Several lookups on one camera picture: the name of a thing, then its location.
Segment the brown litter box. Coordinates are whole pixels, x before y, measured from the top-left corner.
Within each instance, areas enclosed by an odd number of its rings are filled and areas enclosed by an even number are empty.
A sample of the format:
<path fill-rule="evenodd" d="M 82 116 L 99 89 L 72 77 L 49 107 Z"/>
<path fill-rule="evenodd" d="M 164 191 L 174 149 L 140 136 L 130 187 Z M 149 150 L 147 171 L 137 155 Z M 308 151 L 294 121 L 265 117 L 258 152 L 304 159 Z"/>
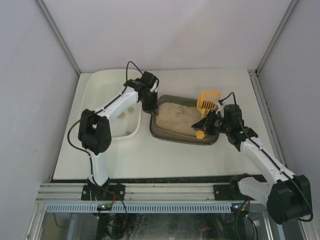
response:
<path fill-rule="evenodd" d="M 191 126 L 201 119 L 196 107 L 197 100 L 174 95 L 162 95 L 158 98 L 158 112 L 150 117 L 149 131 L 159 140 L 189 144 L 213 145 L 218 135 L 196 137 L 197 131 Z"/>

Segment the yellow litter scoop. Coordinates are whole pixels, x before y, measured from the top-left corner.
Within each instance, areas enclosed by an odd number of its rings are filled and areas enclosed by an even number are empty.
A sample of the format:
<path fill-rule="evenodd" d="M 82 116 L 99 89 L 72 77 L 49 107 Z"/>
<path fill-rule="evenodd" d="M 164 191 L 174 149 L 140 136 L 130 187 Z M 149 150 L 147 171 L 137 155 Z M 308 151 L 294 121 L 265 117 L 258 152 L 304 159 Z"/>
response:
<path fill-rule="evenodd" d="M 202 91 L 197 99 L 196 108 L 201 114 L 201 120 L 207 119 L 211 111 L 218 109 L 218 100 L 221 98 L 221 92 L 218 90 Z"/>

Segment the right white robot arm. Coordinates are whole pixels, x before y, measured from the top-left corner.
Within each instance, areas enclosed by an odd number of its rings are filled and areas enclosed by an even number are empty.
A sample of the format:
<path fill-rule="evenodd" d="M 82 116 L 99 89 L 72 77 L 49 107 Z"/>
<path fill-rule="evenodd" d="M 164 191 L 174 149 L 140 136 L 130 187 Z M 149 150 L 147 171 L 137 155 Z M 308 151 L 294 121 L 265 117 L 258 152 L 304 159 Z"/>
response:
<path fill-rule="evenodd" d="M 236 175 L 229 182 L 232 194 L 246 196 L 264 205 L 278 225 L 291 220 L 311 222 L 314 213 L 308 178 L 296 175 L 265 148 L 258 134 L 245 125 L 237 102 L 224 102 L 219 91 L 201 92 L 196 103 L 201 119 L 191 127 L 197 131 L 197 138 L 224 134 L 266 181 L 260 182 L 248 173 Z"/>

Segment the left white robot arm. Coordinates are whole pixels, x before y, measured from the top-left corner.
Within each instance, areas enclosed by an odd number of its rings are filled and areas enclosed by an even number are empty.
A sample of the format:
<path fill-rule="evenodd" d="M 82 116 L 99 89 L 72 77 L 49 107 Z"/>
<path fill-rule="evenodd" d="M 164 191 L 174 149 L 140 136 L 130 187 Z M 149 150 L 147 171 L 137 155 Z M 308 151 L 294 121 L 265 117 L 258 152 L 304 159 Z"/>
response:
<path fill-rule="evenodd" d="M 111 123 L 138 102 L 142 104 L 145 113 L 152 115 L 158 112 L 159 78 L 151 72 L 142 72 L 137 68 L 140 77 L 129 79 L 128 70 L 127 66 L 121 91 L 101 107 L 95 110 L 83 110 L 80 119 L 67 132 L 68 144 L 88 155 L 90 162 L 88 180 L 98 187 L 104 186 L 110 179 L 102 154 L 112 142 Z"/>

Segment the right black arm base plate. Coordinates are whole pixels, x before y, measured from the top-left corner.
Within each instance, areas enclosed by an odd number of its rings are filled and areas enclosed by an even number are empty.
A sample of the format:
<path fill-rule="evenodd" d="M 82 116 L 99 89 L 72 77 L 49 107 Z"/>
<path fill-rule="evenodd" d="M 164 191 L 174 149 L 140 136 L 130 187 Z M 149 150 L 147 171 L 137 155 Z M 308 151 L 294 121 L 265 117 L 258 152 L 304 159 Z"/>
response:
<path fill-rule="evenodd" d="M 213 194 L 216 201 L 240 201 L 248 198 L 254 199 L 259 190 L 252 186 L 241 186 L 233 189 L 229 184 L 213 184 Z"/>

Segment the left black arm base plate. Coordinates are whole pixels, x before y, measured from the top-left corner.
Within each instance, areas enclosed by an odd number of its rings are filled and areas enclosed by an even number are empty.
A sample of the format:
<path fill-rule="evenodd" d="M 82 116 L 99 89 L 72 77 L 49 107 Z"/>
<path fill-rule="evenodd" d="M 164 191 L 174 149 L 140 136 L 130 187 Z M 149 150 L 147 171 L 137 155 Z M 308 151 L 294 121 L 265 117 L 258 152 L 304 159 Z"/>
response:
<path fill-rule="evenodd" d="M 82 201 L 120 201 L 124 200 L 126 186 L 120 183 L 106 182 L 103 186 L 93 183 L 90 179 L 86 180 L 81 192 Z"/>

